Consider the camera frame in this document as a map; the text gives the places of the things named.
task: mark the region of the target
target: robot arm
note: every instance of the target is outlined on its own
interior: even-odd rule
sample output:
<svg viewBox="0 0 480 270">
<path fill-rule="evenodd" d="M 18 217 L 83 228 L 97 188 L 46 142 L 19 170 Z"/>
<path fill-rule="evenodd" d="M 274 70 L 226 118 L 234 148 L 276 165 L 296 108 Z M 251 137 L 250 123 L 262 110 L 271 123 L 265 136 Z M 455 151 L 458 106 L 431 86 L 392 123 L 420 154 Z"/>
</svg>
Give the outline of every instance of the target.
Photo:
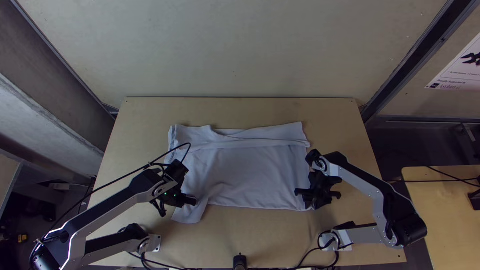
<svg viewBox="0 0 480 270">
<path fill-rule="evenodd" d="M 384 243 L 390 248 L 401 249 L 427 235 L 427 227 L 409 199 L 397 193 L 390 184 L 349 164 L 339 152 L 321 155 L 313 150 L 306 161 L 313 170 L 308 177 L 310 189 L 295 190 L 296 195 L 302 196 L 306 208 L 316 210 L 330 204 L 332 196 L 340 199 L 340 192 L 330 189 L 342 180 L 373 200 L 375 223 L 355 225 L 350 221 L 322 233 L 319 240 L 327 242 L 335 236 L 337 247 L 352 243 Z M 162 175 L 158 172 L 155 169 L 143 171 L 127 188 L 70 219 L 61 228 L 50 231 L 32 252 L 32 268 L 75 270 L 123 251 L 140 255 L 158 252 L 161 236 L 146 233 L 138 224 L 87 241 L 88 235 L 137 203 L 150 202 L 162 217 L 166 214 L 164 204 L 181 208 L 184 204 L 197 203 L 181 191 L 188 169 L 180 161 L 174 160 Z"/>
<path fill-rule="evenodd" d="M 178 160 L 162 175 L 159 169 L 144 170 L 127 188 L 50 231 L 35 247 L 30 265 L 39 270 L 74 270 L 123 251 L 158 252 L 161 236 L 148 234 L 135 223 L 116 234 L 88 241 L 87 236 L 138 203 L 150 202 L 161 216 L 165 216 L 163 204 L 195 205 L 197 200 L 181 192 L 188 171 Z"/>
<path fill-rule="evenodd" d="M 308 177 L 310 189 L 295 190 L 296 195 L 302 195 L 306 208 L 312 206 L 316 210 L 331 203 L 332 196 L 340 199 L 341 194 L 330 188 L 342 180 L 373 200 L 375 223 L 355 225 L 350 221 L 341 224 L 321 235 L 324 242 L 336 234 L 340 246 L 384 243 L 387 247 L 401 249 L 427 235 L 427 226 L 409 199 L 389 183 L 350 164 L 341 153 L 321 155 L 315 149 L 307 155 L 306 161 L 313 169 Z"/>
</svg>

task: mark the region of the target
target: white wall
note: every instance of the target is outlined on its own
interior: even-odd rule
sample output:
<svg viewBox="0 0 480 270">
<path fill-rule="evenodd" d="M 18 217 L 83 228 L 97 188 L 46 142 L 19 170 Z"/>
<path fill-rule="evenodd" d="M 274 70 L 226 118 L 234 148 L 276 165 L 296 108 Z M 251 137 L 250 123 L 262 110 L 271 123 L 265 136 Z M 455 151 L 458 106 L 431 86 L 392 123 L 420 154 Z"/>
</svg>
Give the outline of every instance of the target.
<svg viewBox="0 0 480 270">
<path fill-rule="evenodd" d="M 367 102 L 446 0 L 18 0 L 105 103 L 125 96 Z"/>
</svg>

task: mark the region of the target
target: poster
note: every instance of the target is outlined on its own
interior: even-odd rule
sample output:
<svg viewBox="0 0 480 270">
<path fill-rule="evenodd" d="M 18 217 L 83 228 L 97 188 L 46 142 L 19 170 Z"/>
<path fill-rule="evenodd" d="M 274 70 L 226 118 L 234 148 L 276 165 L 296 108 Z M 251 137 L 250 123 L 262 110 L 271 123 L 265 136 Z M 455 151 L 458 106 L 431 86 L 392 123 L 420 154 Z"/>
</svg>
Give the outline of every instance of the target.
<svg viewBox="0 0 480 270">
<path fill-rule="evenodd" d="M 480 91 L 480 34 L 425 88 Z"/>
</svg>

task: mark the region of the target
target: folded shirt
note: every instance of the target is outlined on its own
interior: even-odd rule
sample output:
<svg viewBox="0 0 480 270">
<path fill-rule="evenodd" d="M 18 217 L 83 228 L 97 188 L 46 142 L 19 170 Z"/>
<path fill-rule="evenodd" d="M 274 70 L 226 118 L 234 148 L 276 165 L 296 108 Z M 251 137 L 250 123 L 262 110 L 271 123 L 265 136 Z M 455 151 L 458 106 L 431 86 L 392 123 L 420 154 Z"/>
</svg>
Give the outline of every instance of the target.
<svg viewBox="0 0 480 270">
<path fill-rule="evenodd" d="M 252 129 L 213 129 L 210 125 L 175 125 L 168 133 L 169 149 L 191 143 L 183 164 L 189 169 L 182 192 L 196 206 L 176 208 L 172 220 L 193 224 L 207 204 L 257 209 L 306 211 L 296 188 L 308 189 L 310 147 L 301 122 Z M 185 149 L 165 161 L 182 160 Z"/>
</svg>

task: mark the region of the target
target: wooden table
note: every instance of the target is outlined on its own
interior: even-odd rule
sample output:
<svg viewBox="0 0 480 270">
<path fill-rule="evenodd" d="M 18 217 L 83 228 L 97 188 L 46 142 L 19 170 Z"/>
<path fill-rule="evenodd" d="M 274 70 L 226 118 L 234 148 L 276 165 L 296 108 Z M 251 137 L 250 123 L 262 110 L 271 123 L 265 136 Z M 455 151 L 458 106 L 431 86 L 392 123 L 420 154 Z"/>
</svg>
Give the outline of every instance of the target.
<svg viewBox="0 0 480 270">
<path fill-rule="evenodd" d="M 123 101 L 98 174 L 96 187 L 129 173 L 168 150 L 171 125 L 213 125 L 221 129 L 250 129 L 302 121 L 312 149 L 340 151 L 353 165 L 380 177 L 365 126 L 353 99 L 321 98 L 127 98 Z M 99 191 L 93 206 L 125 188 L 131 178 Z M 318 211 L 264 210 L 209 205 L 196 224 L 161 218 L 148 203 L 137 204 L 92 234 L 96 238 L 138 223 L 162 235 L 160 252 L 147 259 L 184 268 L 231 268 L 242 253 L 251 268 L 287 268 L 298 264 L 316 247 L 320 232 L 348 221 L 372 223 L 372 202 L 342 183 L 334 190 L 340 200 Z M 306 265 L 329 265 L 333 252 L 316 251 Z M 405 262 L 403 250 L 383 244 L 358 244 L 341 252 L 338 265 Z M 140 261 L 126 253 L 97 262 L 105 266 L 136 266 Z"/>
<path fill-rule="evenodd" d="M 460 179 L 480 175 L 480 165 L 434 167 Z M 405 181 L 451 180 L 427 167 L 406 167 Z M 471 270 L 479 267 L 480 211 L 474 211 L 468 193 L 478 190 L 462 182 L 406 183 L 418 214 L 425 221 L 425 238 L 435 270 Z"/>
</svg>

